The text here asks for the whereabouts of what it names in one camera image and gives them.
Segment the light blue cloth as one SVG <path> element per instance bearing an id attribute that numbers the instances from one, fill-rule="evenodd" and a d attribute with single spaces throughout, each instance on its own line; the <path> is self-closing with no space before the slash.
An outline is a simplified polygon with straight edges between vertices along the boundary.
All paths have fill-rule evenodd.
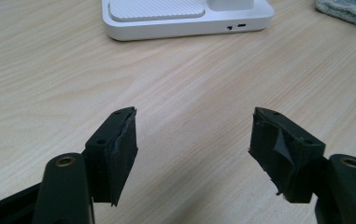
<path id="1" fill-rule="evenodd" d="M 318 11 L 356 25 L 356 0 L 315 0 Z"/>

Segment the white desk lamp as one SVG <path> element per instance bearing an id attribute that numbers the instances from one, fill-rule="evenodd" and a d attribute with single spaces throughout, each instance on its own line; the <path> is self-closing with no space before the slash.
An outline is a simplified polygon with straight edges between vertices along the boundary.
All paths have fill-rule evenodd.
<path id="1" fill-rule="evenodd" d="M 267 0 L 102 0 L 107 34 L 119 41 L 260 31 Z"/>

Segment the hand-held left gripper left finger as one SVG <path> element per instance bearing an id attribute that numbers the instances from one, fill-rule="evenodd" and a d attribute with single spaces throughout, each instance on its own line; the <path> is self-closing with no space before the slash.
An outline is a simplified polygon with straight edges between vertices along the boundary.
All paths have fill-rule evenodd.
<path id="1" fill-rule="evenodd" d="M 82 155 L 95 203 L 118 205 L 138 152 L 135 116 L 133 106 L 111 113 L 85 144 Z"/>

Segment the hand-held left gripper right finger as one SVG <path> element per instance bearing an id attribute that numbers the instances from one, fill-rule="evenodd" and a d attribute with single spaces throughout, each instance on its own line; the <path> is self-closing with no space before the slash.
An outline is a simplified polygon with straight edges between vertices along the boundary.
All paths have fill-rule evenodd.
<path id="1" fill-rule="evenodd" d="M 312 167 L 323 158 L 325 144 L 283 114 L 256 107 L 249 154 L 290 203 L 309 203 Z"/>

